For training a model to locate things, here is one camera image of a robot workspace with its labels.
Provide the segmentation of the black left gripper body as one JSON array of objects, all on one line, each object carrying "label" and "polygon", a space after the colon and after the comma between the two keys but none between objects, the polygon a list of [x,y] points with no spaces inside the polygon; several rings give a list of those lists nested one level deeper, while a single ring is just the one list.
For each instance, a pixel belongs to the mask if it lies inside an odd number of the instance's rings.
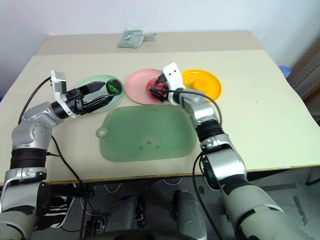
[{"label": "black left gripper body", "polygon": [[69,90],[66,93],[66,104],[70,110],[76,115],[86,114],[85,103],[83,101],[84,95],[78,88]]}]

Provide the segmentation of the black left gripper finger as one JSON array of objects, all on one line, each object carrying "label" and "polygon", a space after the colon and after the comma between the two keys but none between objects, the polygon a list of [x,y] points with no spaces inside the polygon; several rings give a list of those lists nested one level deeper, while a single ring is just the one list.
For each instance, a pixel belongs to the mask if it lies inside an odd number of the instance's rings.
[{"label": "black left gripper finger", "polygon": [[106,83],[103,81],[93,81],[89,82],[78,88],[78,91],[82,95],[88,95],[99,91],[101,88],[105,87]]},{"label": "black left gripper finger", "polygon": [[84,112],[94,112],[96,110],[99,110],[107,106],[113,100],[114,97],[115,96],[113,94],[102,95],[100,97],[97,97],[92,101],[85,103],[83,110]]}]

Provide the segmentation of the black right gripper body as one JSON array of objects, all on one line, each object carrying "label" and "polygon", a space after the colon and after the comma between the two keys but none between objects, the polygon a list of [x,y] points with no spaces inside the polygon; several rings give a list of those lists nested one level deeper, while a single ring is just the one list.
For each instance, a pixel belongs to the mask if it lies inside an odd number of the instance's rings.
[{"label": "black right gripper body", "polygon": [[167,80],[165,78],[165,76],[162,74],[162,84],[160,84],[158,86],[158,90],[163,92],[163,93],[166,93],[167,94],[167,99],[168,99],[168,90],[169,90],[169,87],[168,87],[168,84],[167,84]]}]

